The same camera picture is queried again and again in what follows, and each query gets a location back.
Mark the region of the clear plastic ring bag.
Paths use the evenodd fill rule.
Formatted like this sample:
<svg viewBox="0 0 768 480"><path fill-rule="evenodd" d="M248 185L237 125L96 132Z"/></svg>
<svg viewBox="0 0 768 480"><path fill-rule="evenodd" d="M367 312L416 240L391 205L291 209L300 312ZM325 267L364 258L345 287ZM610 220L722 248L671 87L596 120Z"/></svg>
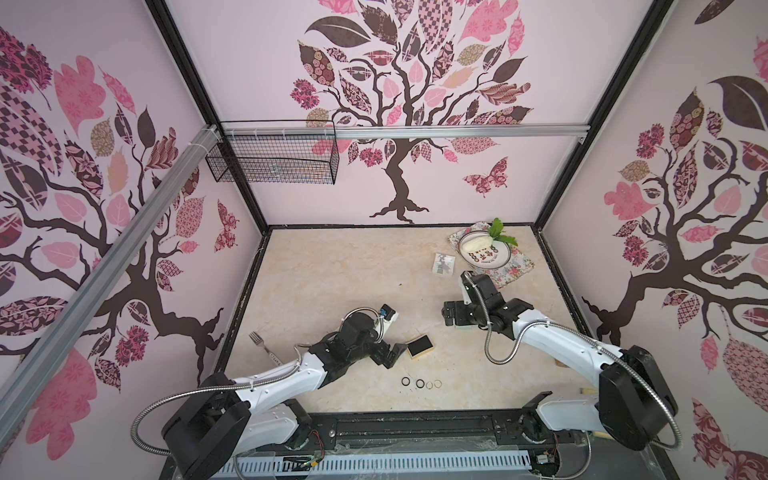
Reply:
<svg viewBox="0 0 768 480"><path fill-rule="evenodd" d="M441 276L452 276L456 258L452 255L436 253L433 261L432 272Z"/></svg>

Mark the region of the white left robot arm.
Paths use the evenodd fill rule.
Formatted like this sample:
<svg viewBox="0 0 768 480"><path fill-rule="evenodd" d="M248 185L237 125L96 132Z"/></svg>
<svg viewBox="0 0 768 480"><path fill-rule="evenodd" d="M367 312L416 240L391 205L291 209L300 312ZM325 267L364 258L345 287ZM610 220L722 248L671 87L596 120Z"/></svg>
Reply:
<svg viewBox="0 0 768 480"><path fill-rule="evenodd" d="M297 396L338 380L360 360L392 368L406 349L383 339L397 318L389 305L358 308L290 363L235 380L210 376L162 429L182 478L208 479L232 456L262 446L300 448L311 420Z"/></svg>

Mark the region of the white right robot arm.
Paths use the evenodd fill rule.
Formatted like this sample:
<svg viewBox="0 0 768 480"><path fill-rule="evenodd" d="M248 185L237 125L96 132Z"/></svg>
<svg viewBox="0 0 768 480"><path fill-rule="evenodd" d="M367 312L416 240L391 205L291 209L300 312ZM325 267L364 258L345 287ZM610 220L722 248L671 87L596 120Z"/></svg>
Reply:
<svg viewBox="0 0 768 480"><path fill-rule="evenodd" d="M486 356L492 364L509 364L522 346L530 346L595 388L592 395L569 399L544 395L536 402L536 418L548 430L601 432L634 451L649 445L668 451L682 448L677 402L648 350L604 343L555 322L524 300L507 300L486 275L465 271L460 285L461 299L442 307L445 324L478 327L486 333L486 345L495 334L512 340L514 346L506 357Z"/></svg>

